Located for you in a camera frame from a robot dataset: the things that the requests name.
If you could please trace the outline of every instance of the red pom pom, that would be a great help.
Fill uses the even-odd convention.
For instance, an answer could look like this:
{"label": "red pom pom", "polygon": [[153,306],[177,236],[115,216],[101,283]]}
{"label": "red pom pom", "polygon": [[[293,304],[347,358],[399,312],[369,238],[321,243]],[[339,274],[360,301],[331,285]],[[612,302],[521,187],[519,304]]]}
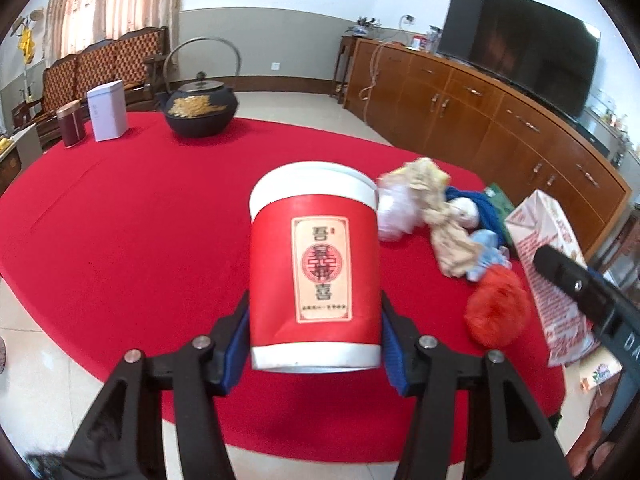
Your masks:
{"label": "red pom pom", "polygon": [[489,267],[466,304],[471,337],[486,348],[513,343],[529,322],[531,304],[516,274],[503,266]]}

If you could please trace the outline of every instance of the screw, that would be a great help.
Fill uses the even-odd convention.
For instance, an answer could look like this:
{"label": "screw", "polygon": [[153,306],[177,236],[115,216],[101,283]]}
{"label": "screw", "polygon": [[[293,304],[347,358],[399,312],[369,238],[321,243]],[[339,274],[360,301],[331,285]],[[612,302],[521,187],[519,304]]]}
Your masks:
{"label": "screw", "polygon": [[487,357],[489,358],[489,361],[494,364],[500,364],[504,362],[504,354],[499,350],[489,350]]}
{"label": "screw", "polygon": [[133,350],[129,350],[126,354],[124,354],[124,360],[129,364],[140,361],[141,357],[142,352],[136,348],[134,348]]}
{"label": "screw", "polygon": [[427,350],[432,350],[438,346],[438,340],[432,335],[423,335],[418,339],[418,344]]}
{"label": "screw", "polygon": [[211,338],[208,335],[199,335],[191,344],[197,350],[202,350],[211,344]]}

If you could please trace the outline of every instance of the tv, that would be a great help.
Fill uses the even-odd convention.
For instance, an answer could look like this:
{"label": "tv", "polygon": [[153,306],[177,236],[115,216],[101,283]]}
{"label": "tv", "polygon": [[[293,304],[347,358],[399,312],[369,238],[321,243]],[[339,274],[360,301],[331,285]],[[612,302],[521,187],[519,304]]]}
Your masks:
{"label": "tv", "polygon": [[451,0],[438,53],[487,71],[575,121],[599,43],[597,28],[532,0]]}

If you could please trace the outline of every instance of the red cylindrical container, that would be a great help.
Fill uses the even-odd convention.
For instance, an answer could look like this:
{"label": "red cylindrical container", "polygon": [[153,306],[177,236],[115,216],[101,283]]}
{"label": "red cylindrical container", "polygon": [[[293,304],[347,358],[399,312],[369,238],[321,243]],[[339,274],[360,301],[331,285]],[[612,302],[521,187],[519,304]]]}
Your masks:
{"label": "red cylindrical container", "polygon": [[376,184],[352,168],[297,162],[250,199],[254,369],[295,373],[380,365]]}
{"label": "red cylindrical container", "polygon": [[62,142],[68,148],[75,146],[86,136],[81,117],[80,101],[72,101],[56,112]]}

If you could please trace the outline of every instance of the tv stand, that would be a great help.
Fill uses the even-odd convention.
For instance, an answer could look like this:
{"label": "tv stand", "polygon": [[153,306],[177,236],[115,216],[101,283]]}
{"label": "tv stand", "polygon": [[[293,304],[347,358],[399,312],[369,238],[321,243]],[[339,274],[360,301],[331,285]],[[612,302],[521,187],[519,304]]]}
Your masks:
{"label": "tv stand", "polygon": [[[514,205],[535,189],[562,205],[588,259],[631,190],[606,159],[541,104],[476,68],[403,46],[358,40],[344,107],[395,146],[495,182]],[[370,62],[382,48],[375,88]]]}

